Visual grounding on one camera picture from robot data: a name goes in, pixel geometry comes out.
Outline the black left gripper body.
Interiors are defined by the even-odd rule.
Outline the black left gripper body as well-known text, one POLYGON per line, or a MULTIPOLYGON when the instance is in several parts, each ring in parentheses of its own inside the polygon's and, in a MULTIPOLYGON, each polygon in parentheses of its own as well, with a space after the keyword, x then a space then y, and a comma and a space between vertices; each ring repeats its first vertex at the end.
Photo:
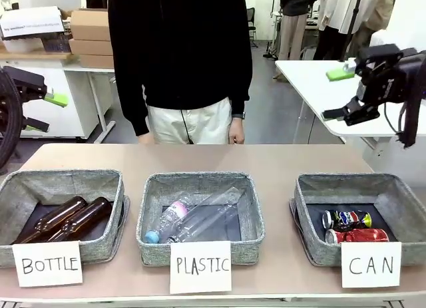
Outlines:
POLYGON ((1 89, 1 135, 19 138, 23 127, 23 102, 18 90, 1 89))

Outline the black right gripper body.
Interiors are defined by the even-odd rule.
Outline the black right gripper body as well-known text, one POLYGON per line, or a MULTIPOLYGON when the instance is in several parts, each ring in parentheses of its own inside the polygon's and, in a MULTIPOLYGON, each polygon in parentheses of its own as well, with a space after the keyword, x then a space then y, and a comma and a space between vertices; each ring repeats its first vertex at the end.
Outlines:
POLYGON ((402 103, 417 75, 418 52, 395 44, 377 45, 360 49, 355 63, 355 74, 361 77, 358 100, 364 104, 402 103))

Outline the person's left hand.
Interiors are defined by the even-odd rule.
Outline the person's left hand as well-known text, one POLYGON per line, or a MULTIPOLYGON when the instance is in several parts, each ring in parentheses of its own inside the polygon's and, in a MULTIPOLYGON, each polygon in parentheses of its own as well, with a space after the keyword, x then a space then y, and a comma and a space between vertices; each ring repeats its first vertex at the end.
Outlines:
POLYGON ((244 144, 244 125, 241 118, 233 118, 229 127, 229 144, 244 144))

